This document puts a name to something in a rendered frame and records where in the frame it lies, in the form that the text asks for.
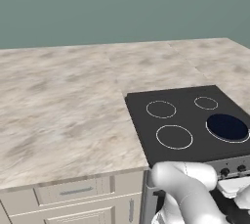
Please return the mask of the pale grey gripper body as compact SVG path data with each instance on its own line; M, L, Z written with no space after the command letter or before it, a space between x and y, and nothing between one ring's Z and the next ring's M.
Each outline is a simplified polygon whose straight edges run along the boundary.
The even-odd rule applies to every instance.
M217 183L218 190L228 199L236 197L240 190L243 190L250 185L250 177L239 177L227 180L220 180Z

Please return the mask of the black stove with hob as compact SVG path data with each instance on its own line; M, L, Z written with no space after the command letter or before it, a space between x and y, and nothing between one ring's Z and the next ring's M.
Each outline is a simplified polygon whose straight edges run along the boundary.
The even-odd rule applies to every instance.
M129 93L125 101L149 166L203 162L219 181L250 177L250 114L217 86ZM238 172L241 164L245 172ZM211 195L230 224L250 224L250 214L217 187Z

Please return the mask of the beige cupboard door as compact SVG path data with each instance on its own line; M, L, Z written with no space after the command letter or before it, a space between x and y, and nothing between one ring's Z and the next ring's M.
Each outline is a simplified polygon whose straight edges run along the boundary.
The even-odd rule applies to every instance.
M139 224L141 193L11 215L12 224ZM129 222L129 201L134 219Z

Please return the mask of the beige drawer front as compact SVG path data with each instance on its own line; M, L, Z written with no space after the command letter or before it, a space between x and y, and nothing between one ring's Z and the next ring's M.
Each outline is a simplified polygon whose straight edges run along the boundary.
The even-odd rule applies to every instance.
M40 205L70 202L110 194L114 191L114 182L115 180L113 176L107 176L41 187L35 189L34 192ZM73 195L60 195L60 192L63 191L77 190L87 187L93 187L94 189L89 192Z

